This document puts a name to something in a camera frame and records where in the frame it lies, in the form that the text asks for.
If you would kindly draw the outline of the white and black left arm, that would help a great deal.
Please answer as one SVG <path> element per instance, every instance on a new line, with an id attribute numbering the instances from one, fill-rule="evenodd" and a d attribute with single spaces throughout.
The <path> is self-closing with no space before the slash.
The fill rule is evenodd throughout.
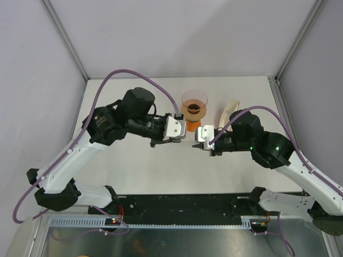
<path id="1" fill-rule="evenodd" d="M 179 143 L 185 137 L 182 114 L 150 113 L 155 109 L 155 96 L 140 87 L 128 90 L 121 100 L 95 108 L 82 123 L 81 133 L 62 152 L 62 156 L 44 169 L 29 169 L 27 178 L 38 190 L 36 203 L 53 211 L 74 205 L 101 208 L 112 214 L 118 209 L 118 196 L 109 186 L 83 185 L 74 175 L 91 158 L 122 140 L 130 133 L 150 139 L 150 146 Z"/>

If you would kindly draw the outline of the clear pink plastic dripper cone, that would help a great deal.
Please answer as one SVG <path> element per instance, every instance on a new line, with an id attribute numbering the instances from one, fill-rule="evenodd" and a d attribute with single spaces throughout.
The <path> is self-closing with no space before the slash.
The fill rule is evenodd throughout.
<path id="1" fill-rule="evenodd" d="M 181 101 L 182 101 L 182 106 L 184 105 L 185 107 L 187 107 L 191 103 L 199 104 L 201 107 L 204 107 L 208 103 L 208 98 L 207 98 L 207 95 L 203 91 L 198 90 L 198 89 L 192 89 L 192 90 L 186 91 L 182 95 Z"/>

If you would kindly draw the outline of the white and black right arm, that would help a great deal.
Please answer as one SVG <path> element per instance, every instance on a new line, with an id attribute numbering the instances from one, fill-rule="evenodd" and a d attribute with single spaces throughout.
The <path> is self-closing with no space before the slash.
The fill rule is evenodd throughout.
<path id="1" fill-rule="evenodd" d="M 247 201 L 249 212 L 277 211 L 307 220 L 329 235 L 342 235 L 342 186 L 305 158 L 291 135 L 264 130 L 250 108 L 232 113 L 227 125 L 231 131 L 198 127 L 195 146 L 211 156 L 250 152 L 257 164 L 286 176 L 306 192 L 305 196 L 292 195 L 255 187 Z"/>

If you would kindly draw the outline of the cream coffee filter holder stack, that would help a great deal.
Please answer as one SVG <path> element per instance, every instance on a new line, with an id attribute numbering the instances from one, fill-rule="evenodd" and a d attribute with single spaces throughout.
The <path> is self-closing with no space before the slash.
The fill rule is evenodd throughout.
<path id="1" fill-rule="evenodd" d="M 241 101 L 237 99 L 229 99 L 219 120 L 218 129 L 222 130 L 226 124 L 230 121 L 232 113 L 238 111 Z"/>

